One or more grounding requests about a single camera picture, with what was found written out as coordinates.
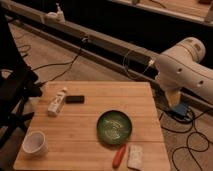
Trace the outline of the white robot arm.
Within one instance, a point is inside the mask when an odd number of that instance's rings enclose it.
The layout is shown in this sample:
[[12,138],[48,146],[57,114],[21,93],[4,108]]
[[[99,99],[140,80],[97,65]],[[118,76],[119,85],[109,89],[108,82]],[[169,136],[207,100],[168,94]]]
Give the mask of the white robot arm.
[[206,49],[195,37],[187,37],[162,52],[155,60],[155,80],[170,107],[180,103],[182,87],[213,104],[213,69],[200,64]]

